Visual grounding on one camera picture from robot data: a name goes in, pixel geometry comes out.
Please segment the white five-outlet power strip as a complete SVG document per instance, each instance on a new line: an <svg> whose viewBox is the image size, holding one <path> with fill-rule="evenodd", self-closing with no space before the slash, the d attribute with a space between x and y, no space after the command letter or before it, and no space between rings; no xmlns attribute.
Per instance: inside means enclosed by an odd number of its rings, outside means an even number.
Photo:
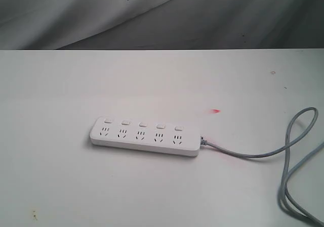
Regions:
<svg viewBox="0 0 324 227"><path fill-rule="evenodd" d="M188 157L196 157L201 144L198 129L190 124L124 117L98 118L90 140L96 146Z"/></svg>

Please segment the grey backdrop cloth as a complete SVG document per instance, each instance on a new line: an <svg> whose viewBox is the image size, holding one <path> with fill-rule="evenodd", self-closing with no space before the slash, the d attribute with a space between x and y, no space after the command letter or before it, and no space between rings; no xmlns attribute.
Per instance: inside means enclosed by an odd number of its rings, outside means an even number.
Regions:
<svg viewBox="0 0 324 227"><path fill-rule="evenodd" d="M323 0L1 0L3 50L323 47Z"/></svg>

